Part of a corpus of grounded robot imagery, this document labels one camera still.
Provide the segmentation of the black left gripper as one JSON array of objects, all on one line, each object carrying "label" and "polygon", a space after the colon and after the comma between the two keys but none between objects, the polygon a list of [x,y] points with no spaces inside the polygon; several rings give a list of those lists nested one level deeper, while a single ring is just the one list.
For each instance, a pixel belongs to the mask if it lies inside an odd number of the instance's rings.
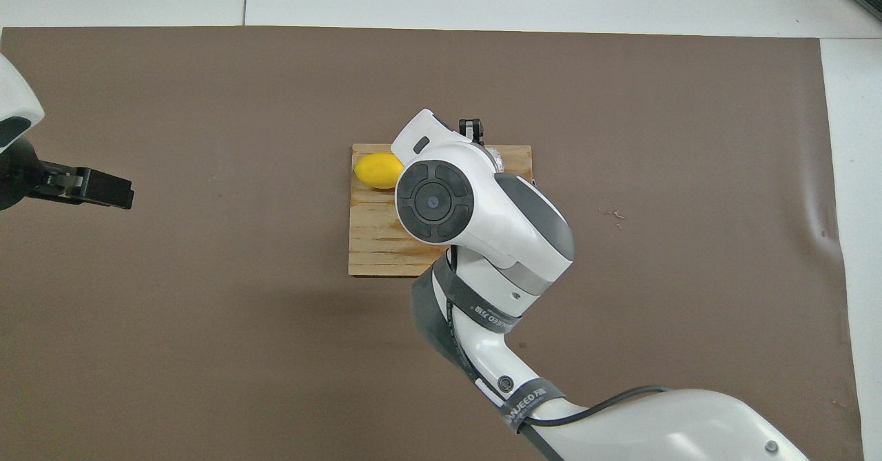
[{"label": "black left gripper", "polygon": [[134,201],[132,181],[88,167],[80,174],[76,167],[40,162],[28,140],[16,140],[1,154],[1,210],[10,209],[39,185],[40,198],[47,201],[83,200],[126,210]]}]

